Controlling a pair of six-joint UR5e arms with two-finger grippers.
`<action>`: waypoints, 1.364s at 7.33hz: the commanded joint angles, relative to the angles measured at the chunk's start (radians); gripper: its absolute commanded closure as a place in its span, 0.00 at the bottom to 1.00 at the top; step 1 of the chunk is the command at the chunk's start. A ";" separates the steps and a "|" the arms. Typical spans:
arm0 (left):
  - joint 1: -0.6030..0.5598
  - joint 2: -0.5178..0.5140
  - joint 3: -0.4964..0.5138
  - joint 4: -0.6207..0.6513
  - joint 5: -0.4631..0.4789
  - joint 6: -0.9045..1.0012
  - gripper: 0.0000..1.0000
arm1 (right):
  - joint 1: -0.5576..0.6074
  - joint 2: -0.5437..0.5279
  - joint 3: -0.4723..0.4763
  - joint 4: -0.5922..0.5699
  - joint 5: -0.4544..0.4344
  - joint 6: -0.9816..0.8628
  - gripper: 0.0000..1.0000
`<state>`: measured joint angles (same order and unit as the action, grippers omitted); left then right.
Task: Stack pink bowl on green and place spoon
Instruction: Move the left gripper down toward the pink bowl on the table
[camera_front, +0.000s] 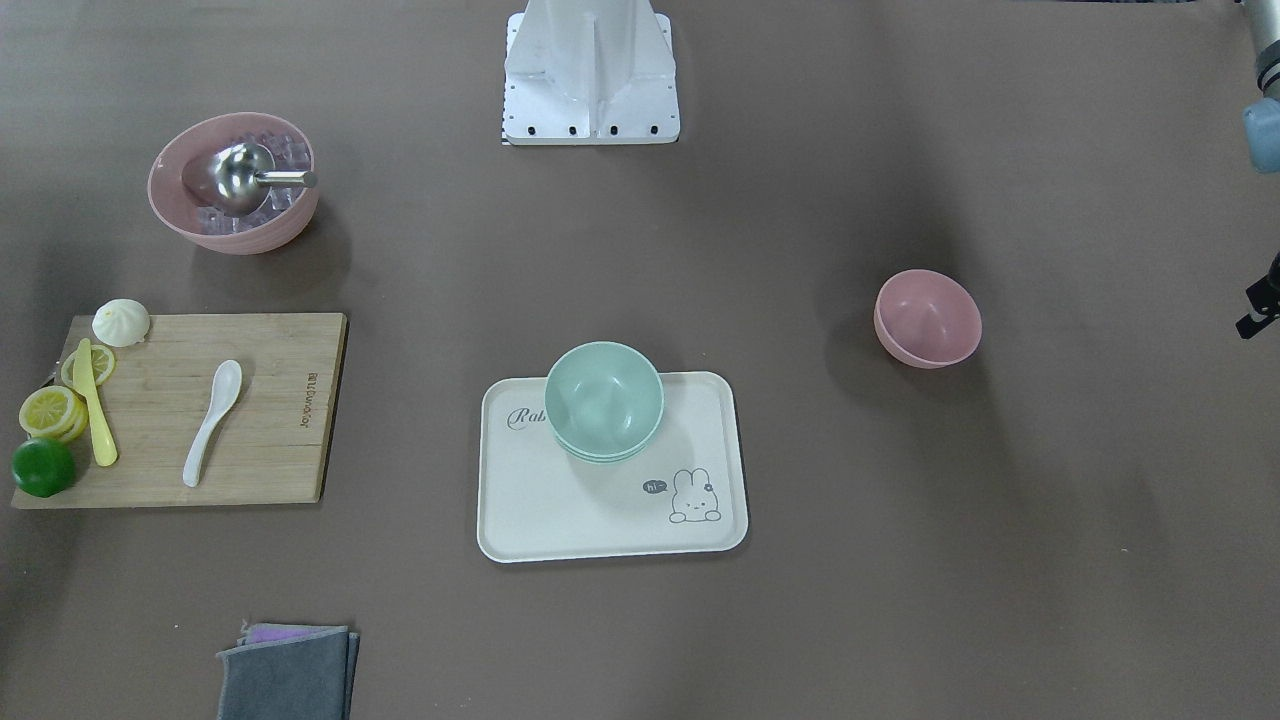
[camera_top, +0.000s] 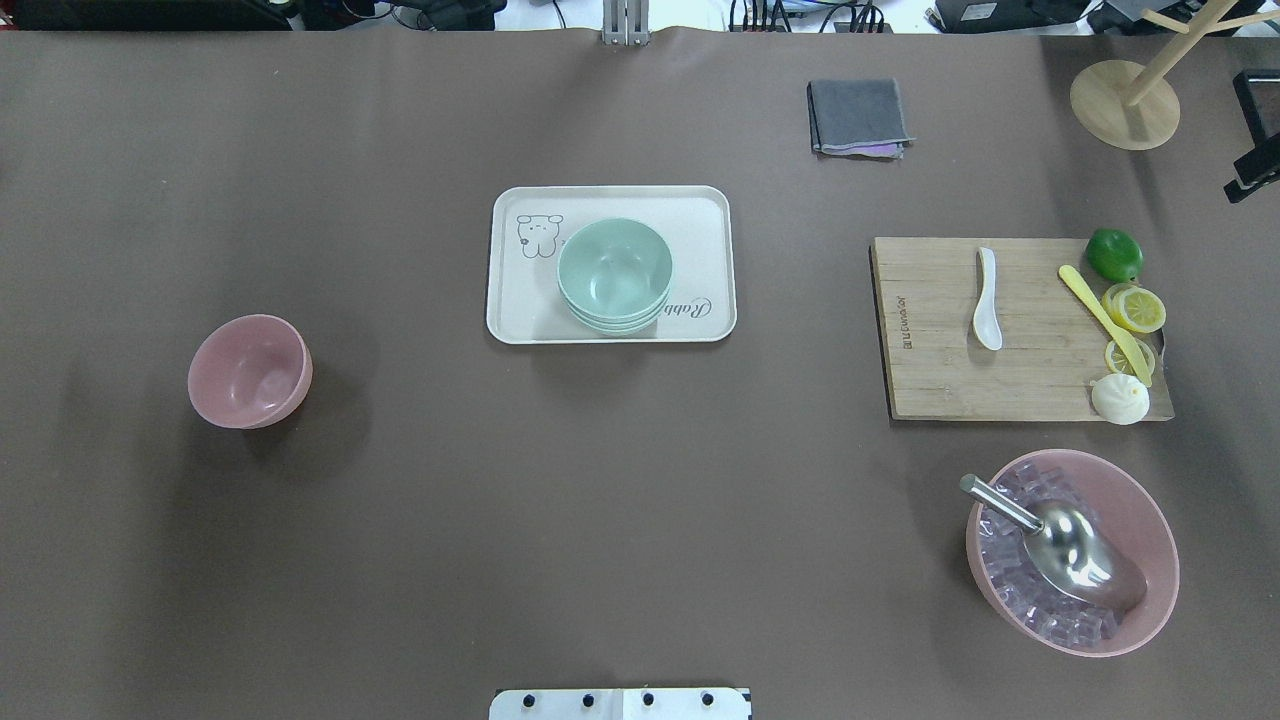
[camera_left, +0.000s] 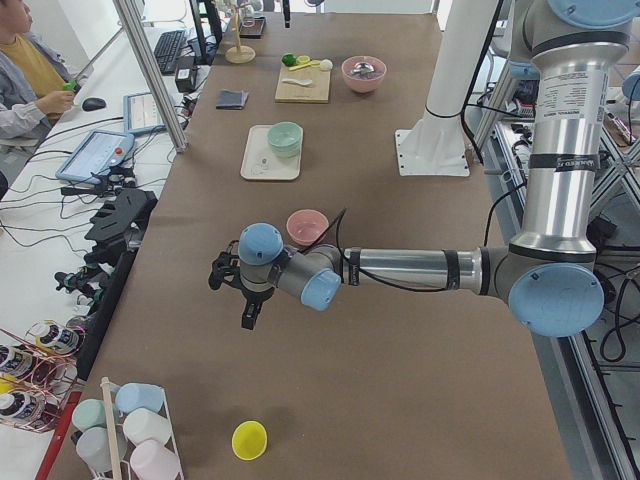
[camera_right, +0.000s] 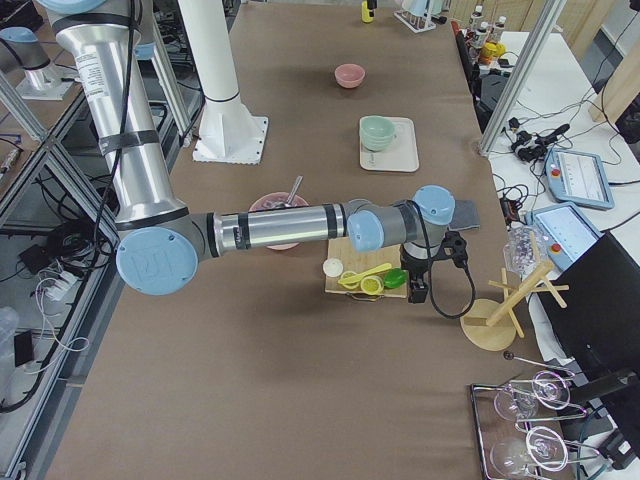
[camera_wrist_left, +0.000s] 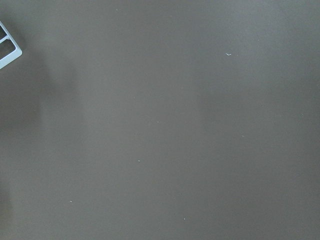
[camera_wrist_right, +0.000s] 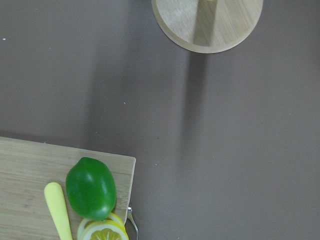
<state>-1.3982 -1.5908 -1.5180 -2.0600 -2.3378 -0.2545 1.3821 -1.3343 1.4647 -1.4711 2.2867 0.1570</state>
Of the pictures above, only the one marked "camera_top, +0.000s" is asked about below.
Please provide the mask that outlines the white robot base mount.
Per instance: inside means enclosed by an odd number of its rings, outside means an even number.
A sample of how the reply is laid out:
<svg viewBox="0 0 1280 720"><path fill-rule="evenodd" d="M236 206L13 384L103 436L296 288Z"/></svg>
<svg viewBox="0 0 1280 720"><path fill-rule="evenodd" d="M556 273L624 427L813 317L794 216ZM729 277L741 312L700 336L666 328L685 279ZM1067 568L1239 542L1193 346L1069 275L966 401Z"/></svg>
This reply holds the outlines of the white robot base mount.
<svg viewBox="0 0 1280 720"><path fill-rule="evenodd" d="M489 719L751 719L748 689L640 687L508 689L492 700Z"/></svg>

